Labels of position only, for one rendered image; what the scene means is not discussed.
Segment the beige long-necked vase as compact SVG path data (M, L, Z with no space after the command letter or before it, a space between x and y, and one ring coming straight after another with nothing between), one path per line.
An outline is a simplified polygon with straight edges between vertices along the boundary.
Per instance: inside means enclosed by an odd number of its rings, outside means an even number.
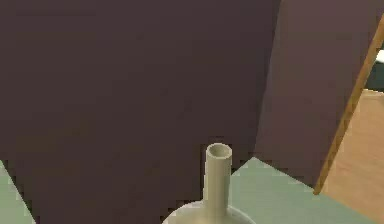
M256 224L229 205L232 149L224 143L207 146L203 197L174 210L162 224Z

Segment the brown wooden door frame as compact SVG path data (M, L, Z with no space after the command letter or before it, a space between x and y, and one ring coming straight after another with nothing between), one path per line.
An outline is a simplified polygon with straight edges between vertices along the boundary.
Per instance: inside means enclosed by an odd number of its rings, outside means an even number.
M351 91L351 95L348 98L344 112L339 121L337 131L330 145L327 156L324 160L319 177L317 179L316 185L313 190L314 195L319 195L325 185L325 181L329 175L330 169L334 163L335 157L340 149L343 138L346 134L350 121L356 110L358 101L362 95L362 92L368 80L368 76L370 75L372 67L375 63L376 56L383 43L384 43L384 12L380 16L380 20L378 21L377 28L370 42L369 48L367 50L367 54L364 58L364 62L359 70L359 73L355 80L355 84Z

